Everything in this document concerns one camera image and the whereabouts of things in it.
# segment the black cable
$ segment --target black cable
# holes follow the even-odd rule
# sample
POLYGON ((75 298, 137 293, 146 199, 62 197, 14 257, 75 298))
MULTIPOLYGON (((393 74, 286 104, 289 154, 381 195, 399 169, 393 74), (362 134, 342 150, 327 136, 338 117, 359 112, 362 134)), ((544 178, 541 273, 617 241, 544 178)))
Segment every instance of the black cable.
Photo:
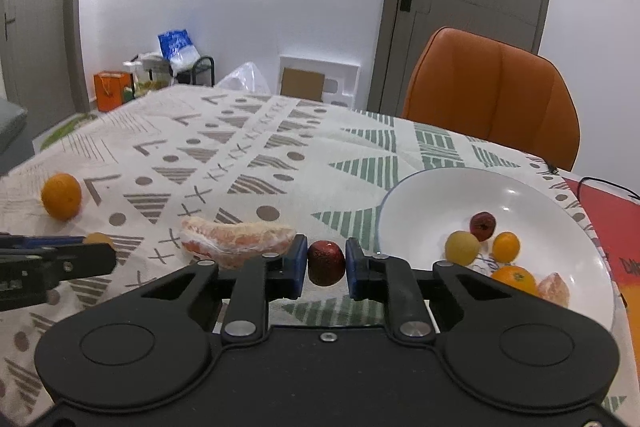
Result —
POLYGON ((582 188, 582 185, 584 184, 584 182, 588 181, 588 180, 592 180, 592 181, 595 181, 595 182, 604 183, 604 184, 607 184, 607 185, 612 185, 613 187, 621 188, 622 190, 626 190, 629 194, 631 194, 631 197, 635 198, 636 200, 640 200, 640 196, 638 196, 630 188, 623 187, 622 185, 618 185, 617 183, 609 182, 609 181, 603 180, 601 178, 592 178, 591 176, 585 176, 584 178, 582 178, 578 182, 578 187, 575 189, 575 198, 578 201, 580 201, 580 189, 582 188))

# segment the patterned tablecloth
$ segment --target patterned tablecloth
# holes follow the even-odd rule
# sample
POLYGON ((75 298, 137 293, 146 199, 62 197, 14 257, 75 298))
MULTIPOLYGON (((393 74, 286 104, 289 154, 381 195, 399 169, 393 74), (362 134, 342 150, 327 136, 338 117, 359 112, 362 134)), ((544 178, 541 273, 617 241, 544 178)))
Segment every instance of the patterned tablecloth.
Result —
MULTIPOLYGON (((566 182, 539 158, 389 116, 281 96, 175 86, 129 103, 65 137, 0 180, 0 230, 114 240, 111 275, 63 282, 46 304, 0 314, 0 409, 18 423, 51 401, 33 352, 55 322, 188 264, 182 216, 223 223, 278 220, 309 241, 354 236, 375 249, 387 191, 415 171, 491 169, 557 201, 600 248, 566 182), (82 211, 69 223, 45 213, 40 188, 55 172, 81 182, 82 211)), ((305 282, 298 301, 271 304, 273 323, 380 322, 382 306, 348 298, 346 281, 305 282)), ((616 297, 620 371, 604 406, 639 426, 640 394, 625 309, 616 297)))

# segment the blue gripper pad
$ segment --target blue gripper pad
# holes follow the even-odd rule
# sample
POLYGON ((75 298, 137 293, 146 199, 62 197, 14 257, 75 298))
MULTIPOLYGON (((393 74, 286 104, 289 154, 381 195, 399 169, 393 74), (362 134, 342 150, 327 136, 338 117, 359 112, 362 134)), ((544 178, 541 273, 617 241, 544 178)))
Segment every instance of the blue gripper pad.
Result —
POLYGON ((356 262, 364 259, 362 248, 357 240, 353 237, 347 239, 344 246, 344 257, 347 265, 347 284, 349 285, 349 296, 352 299, 362 298, 362 282, 358 282, 356 278, 356 262))
POLYGON ((291 250, 289 250, 289 253, 287 254, 288 257, 293 256, 294 258, 294 285, 296 288, 296 299, 302 295, 302 285, 305 282, 307 249, 306 235, 298 234, 294 238, 291 250))
POLYGON ((79 245, 84 237, 79 235, 53 235, 25 237, 18 248, 32 250, 40 247, 60 247, 61 245, 79 245))

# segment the white plate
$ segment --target white plate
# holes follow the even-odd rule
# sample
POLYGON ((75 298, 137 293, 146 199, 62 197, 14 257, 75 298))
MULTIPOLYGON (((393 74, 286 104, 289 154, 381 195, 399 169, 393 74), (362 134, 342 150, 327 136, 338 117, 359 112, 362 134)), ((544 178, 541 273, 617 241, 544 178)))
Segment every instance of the white plate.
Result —
MULTIPOLYGON (((380 251, 430 270, 444 257, 451 232, 468 230, 478 212, 494 214, 494 233, 510 230, 520 238, 513 264, 536 281, 558 272, 571 292, 569 308, 607 330, 613 325, 613 288, 598 250, 584 230, 558 204, 535 188, 496 172, 442 168, 412 174, 382 202, 377 234, 380 251)), ((472 269, 491 275, 492 239, 482 245, 472 269)))

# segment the yellow fruit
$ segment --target yellow fruit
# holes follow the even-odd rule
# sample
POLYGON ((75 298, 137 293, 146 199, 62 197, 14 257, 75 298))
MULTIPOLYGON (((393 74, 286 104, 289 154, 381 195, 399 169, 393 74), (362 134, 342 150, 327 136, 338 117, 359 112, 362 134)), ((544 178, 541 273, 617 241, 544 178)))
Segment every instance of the yellow fruit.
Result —
POLYGON ((510 263, 520 253, 520 240, 513 232, 502 232, 495 236, 491 255, 498 263, 510 263))
POLYGON ((40 199, 49 216, 67 221, 80 211, 82 190, 71 174, 55 174, 44 184, 40 199))
POLYGON ((447 261, 467 266, 473 263, 480 251, 480 241, 471 232, 458 230, 447 237, 444 244, 444 256, 447 261))
POLYGON ((87 234, 87 236, 82 240, 85 245, 92 245, 94 243, 107 243, 113 250, 115 247, 113 246, 113 239, 102 232, 92 232, 87 234))
POLYGON ((503 266, 498 268, 492 275, 491 279, 495 279, 504 284, 508 284, 512 288, 517 288, 536 297, 540 297, 536 286, 536 279, 524 268, 520 266, 503 266))

